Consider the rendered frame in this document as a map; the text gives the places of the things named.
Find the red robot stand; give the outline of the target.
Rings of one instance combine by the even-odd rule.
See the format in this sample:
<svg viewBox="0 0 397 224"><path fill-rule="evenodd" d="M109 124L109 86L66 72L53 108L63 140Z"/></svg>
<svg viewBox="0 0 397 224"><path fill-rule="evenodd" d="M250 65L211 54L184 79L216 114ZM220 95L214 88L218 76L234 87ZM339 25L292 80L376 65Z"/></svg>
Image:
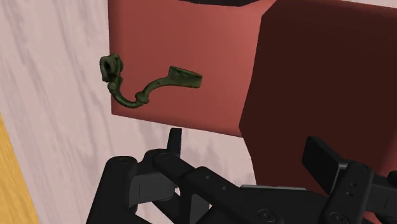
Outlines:
<svg viewBox="0 0 397 224"><path fill-rule="evenodd" d="M319 185L307 136L379 174L397 170L396 7L344 0L108 0L109 48L133 99L170 66L198 89L162 87L114 115L242 137L259 185Z"/></svg>

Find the green bronze curved ornament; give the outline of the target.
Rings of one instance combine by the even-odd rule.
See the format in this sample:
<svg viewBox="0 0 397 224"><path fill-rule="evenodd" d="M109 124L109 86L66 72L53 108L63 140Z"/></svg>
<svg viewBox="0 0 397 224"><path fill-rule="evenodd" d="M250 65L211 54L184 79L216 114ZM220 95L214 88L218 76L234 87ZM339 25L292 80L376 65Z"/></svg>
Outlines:
<svg viewBox="0 0 397 224"><path fill-rule="evenodd" d="M99 60L102 81L107 83L109 93L120 105L136 109L149 103L150 92L165 86L199 88L202 84L202 75L180 67L170 66L166 77L149 82L141 91L135 94L135 101L126 99L120 92L123 83L121 72L123 61L117 53L103 56Z"/></svg>

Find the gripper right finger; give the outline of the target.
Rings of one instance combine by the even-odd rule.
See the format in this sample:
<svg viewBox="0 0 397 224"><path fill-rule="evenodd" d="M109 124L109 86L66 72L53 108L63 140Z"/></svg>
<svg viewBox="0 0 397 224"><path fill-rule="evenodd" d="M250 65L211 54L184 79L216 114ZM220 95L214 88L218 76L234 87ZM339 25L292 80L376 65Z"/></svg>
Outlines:
<svg viewBox="0 0 397 224"><path fill-rule="evenodd" d="M397 224L397 171L380 176L314 136L306 140L302 164L328 195L317 224L373 224L365 211L381 224Z"/></svg>

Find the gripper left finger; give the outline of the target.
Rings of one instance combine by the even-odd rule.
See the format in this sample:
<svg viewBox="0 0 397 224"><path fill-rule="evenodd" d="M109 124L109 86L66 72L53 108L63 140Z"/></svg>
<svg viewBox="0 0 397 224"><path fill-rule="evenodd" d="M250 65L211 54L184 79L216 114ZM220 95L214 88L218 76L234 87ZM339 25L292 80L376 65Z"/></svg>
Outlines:
<svg viewBox="0 0 397 224"><path fill-rule="evenodd" d="M172 128L167 147L147 151L140 162L130 156L110 158L86 224L152 224L136 213L147 202L173 224L284 224L253 192L182 160L181 134Z"/></svg>

